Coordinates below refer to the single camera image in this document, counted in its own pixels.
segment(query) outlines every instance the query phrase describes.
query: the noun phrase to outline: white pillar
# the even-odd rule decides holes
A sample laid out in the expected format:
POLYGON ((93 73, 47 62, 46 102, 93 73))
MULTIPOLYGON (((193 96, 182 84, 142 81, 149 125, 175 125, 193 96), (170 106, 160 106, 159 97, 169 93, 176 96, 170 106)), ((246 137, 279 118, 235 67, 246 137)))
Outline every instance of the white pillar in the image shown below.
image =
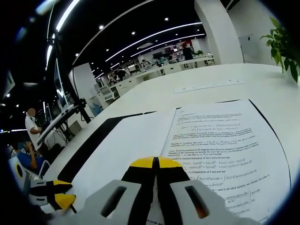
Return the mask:
POLYGON ((240 42, 233 23, 220 0, 195 0, 216 64, 243 63, 240 42))
POLYGON ((197 51, 199 51, 199 50, 202 50, 201 47, 200 47, 200 44, 199 44, 198 39, 192 39, 191 42, 192 42, 193 49, 194 49, 194 52, 195 52, 195 53, 196 53, 197 51))

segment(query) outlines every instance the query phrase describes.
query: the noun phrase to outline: wall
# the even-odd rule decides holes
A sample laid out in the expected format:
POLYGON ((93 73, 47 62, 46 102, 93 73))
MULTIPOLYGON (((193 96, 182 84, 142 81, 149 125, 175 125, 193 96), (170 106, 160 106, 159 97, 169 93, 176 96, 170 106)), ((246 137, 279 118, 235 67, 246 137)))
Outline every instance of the wall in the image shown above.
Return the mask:
POLYGON ((270 16, 274 15, 258 0, 241 0, 228 12, 237 35, 240 39, 252 36, 252 46, 255 48, 250 54, 243 50, 245 62, 275 65, 271 59, 270 47, 266 46, 266 39, 259 40, 262 35, 270 33, 274 26, 270 16))
POLYGON ((204 53, 210 53, 210 44, 208 42, 207 36, 205 38, 192 39, 191 41, 194 48, 194 52, 202 50, 204 51, 204 53))
POLYGON ((195 11, 210 41, 215 63, 243 63, 238 35, 220 0, 195 0, 195 11))
POLYGON ((199 42, 201 50, 204 51, 204 53, 210 53, 210 44, 208 42, 207 36, 205 38, 201 38, 197 40, 199 42))
POLYGON ((192 41, 192 46, 193 46, 194 52, 202 50, 202 47, 200 46, 200 42, 197 38, 192 39, 191 41, 192 41))
POLYGON ((87 100, 90 97, 97 94, 94 87, 94 84, 97 84, 97 82, 94 78, 89 63, 74 68, 74 80, 73 80, 72 70, 68 76, 70 78, 70 81, 74 89, 75 89, 74 86, 74 81, 75 81, 79 98, 85 98, 87 100))

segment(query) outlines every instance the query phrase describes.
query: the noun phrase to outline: ceiling light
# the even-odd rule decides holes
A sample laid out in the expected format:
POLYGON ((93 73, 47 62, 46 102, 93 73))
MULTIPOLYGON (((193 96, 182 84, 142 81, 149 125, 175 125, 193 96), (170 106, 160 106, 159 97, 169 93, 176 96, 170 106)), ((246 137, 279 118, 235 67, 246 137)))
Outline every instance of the ceiling light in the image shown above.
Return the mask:
POLYGON ((16 129, 16 130, 11 130, 11 132, 16 132, 16 131, 25 131, 27 129, 16 129))
MULTIPOLYGON (((177 39, 174 39, 174 40, 171 40, 171 41, 166 41, 166 42, 164 42, 164 43, 161 43, 161 44, 152 46, 151 48, 155 48, 155 47, 157 47, 157 46, 160 46, 160 45, 163 45, 163 44, 165 44, 165 43, 172 42, 172 41, 177 41, 177 40, 180 40, 180 39, 182 39, 182 38, 191 38, 191 37, 202 36, 202 35, 205 35, 205 34, 195 34, 195 35, 191 35, 191 36, 180 37, 180 38, 177 38, 177 39)), ((151 49, 151 48, 147 48, 147 49, 145 49, 145 50, 142 50, 142 51, 140 51, 140 52, 138 52, 138 53, 132 55, 131 57, 133 57, 133 56, 135 56, 135 55, 138 55, 138 54, 140 54, 140 53, 142 53, 142 52, 144 52, 144 51, 147 51, 147 50, 149 50, 149 49, 151 49)))
POLYGON ((64 14, 62 15, 60 21, 58 22, 57 26, 56 26, 56 30, 59 32, 62 25, 64 24, 64 22, 66 21, 67 17, 69 16, 69 14, 71 13, 71 11, 73 10, 73 8, 77 5, 77 3, 80 0, 73 0, 71 2, 71 4, 69 5, 69 7, 66 9, 66 11, 64 12, 64 14))
POLYGON ((120 64, 120 63, 118 62, 116 65, 113 65, 113 66, 111 67, 111 69, 114 68, 115 66, 119 65, 119 64, 120 64))
POLYGON ((44 109, 44 113, 46 114, 45 101, 43 102, 43 109, 44 109))
POLYGON ((47 58, 46 58, 46 70, 48 68, 48 62, 49 62, 49 59, 50 59, 51 52, 52 52, 52 45, 49 45, 48 50, 47 50, 47 58))
POLYGON ((131 45, 128 45, 127 47, 125 47, 125 48, 123 48, 122 50, 118 51, 118 52, 115 53, 113 56, 111 56, 110 58, 108 58, 107 60, 105 60, 105 62, 107 62, 108 60, 112 59, 112 58, 115 57, 117 54, 121 53, 122 51, 124 51, 124 50, 130 48, 131 46, 133 46, 133 45, 135 45, 135 44, 137 44, 137 43, 139 43, 139 42, 141 42, 141 41, 144 41, 144 40, 146 40, 146 39, 148 39, 148 38, 150 38, 150 37, 153 37, 153 36, 155 36, 155 35, 157 35, 157 34, 161 34, 161 33, 163 33, 163 32, 167 32, 167 31, 169 31, 169 30, 173 30, 173 29, 177 29, 177 28, 181 28, 181 27, 186 27, 186 26, 197 25, 197 24, 202 24, 202 22, 195 22, 195 23, 189 23, 189 24, 185 24, 185 25, 181 25, 181 26, 177 26, 177 27, 172 27, 172 28, 169 28, 169 29, 166 29, 166 30, 162 30, 162 31, 160 31, 160 32, 157 32, 157 33, 155 33, 155 34, 152 34, 152 35, 150 35, 150 36, 144 37, 143 39, 141 39, 141 40, 139 40, 139 41, 136 41, 136 42, 132 43, 131 45))
POLYGON ((97 79, 98 77, 100 77, 101 75, 103 75, 104 73, 100 74, 99 76, 97 76, 95 79, 97 79))

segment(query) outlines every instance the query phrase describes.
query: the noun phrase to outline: black ceiling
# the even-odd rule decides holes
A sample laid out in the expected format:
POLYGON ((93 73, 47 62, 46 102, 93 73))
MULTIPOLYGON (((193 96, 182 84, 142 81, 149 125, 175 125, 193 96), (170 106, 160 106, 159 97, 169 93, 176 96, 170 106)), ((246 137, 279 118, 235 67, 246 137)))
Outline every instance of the black ceiling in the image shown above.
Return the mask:
MULTIPOLYGON (((49 68, 47 72, 45 71, 47 25, 51 8, 44 15, 38 15, 35 9, 41 2, 36 0, 31 1, 31 4, 24 4, 26 7, 24 7, 24 11, 20 10, 18 19, 21 22, 19 28, 23 27, 27 32, 21 41, 15 41, 8 51, 8 65, 13 79, 19 85, 18 87, 21 87, 24 82, 30 82, 39 83, 39 88, 35 90, 35 93, 24 90, 21 95, 17 94, 19 90, 14 88, 11 97, 4 100, 7 105, 6 108, 0 109, 2 113, 6 111, 5 117, 13 113, 22 114, 22 111, 31 105, 39 105, 38 107, 41 108, 40 101, 52 102, 56 94, 53 84, 54 52, 52 52, 49 61, 49 68), (18 109, 15 108, 16 104, 20 104, 18 109)), ((72 0, 60 0, 54 6, 49 36, 54 33, 59 19, 71 2, 72 0)), ((60 45, 66 70, 69 71, 72 68, 75 54, 79 53, 97 34, 99 25, 108 24, 115 17, 142 2, 143 0, 79 1, 60 31, 62 39, 60 45)), ((222 0, 222 2, 226 6, 229 0, 222 0)), ((136 48, 147 42, 160 44, 184 36, 205 33, 205 31, 202 25, 195 25, 164 32, 128 48, 105 62, 106 59, 124 47, 156 32, 199 21, 194 10, 194 0, 185 0, 180 4, 175 3, 173 0, 155 0, 131 11, 101 32, 80 55, 75 66, 93 62, 91 68, 95 69, 95 76, 100 74, 100 70, 109 72, 111 64, 132 59, 130 56, 138 52, 136 48)), ((20 117, 16 115, 14 118, 14 123, 10 122, 4 126, 23 128, 23 115, 20 117)))

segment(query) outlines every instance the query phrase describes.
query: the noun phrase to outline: green leaf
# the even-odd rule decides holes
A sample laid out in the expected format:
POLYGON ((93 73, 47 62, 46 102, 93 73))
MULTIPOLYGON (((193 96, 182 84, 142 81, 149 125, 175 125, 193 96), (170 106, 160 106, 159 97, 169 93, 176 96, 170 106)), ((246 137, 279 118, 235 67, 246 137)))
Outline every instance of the green leaf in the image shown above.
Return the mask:
POLYGON ((271 19, 273 25, 274 25, 276 28, 281 28, 280 23, 279 23, 275 18, 270 17, 270 19, 271 19))
POLYGON ((280 40, 280 36, 278 34, 274 34, 274 39, 279 41, 280 40))
POLYGON ((272 56, 273 58, 276 56, 276 53, 277 53, 277 49, 272 48, 272 49, 271 49, 271 56, 272 56))
POLYGON ((276 65, 278 65, 279 62, 282 63, 281 55, 280 55, 280 52, 278 50, 276 50, 276 55, 274 56, 274 59, 275 59, 276 65))
POLYGON ((298 71, 294 61, 290 61, 291 74, 295 82, 298 82, 298 71))
POLYGON ((270 46, 271 43, 272 43, 272 40, 268 40, 267 43, 266 43, 266 45, 267 45, 267 46, 270 46))
POLYGON ((285 70, 287 71, 289 69, 290 61, 289 58, 285 59, 285 70))
POLYGON ((270 34, 268 34, 268 35, 263 35, 263 36, 261 36, 260 39, 263 39, 263 38, 272 38, 272 39, 273 39, 273 37, 272 37, 270 34))
POLYGON ((274 34, 274 31, 275 31, 275 29, 271 29, 271 30, 270 30, 270 33, 271 33, 272 36, 273 36, 273 34, 274 34))

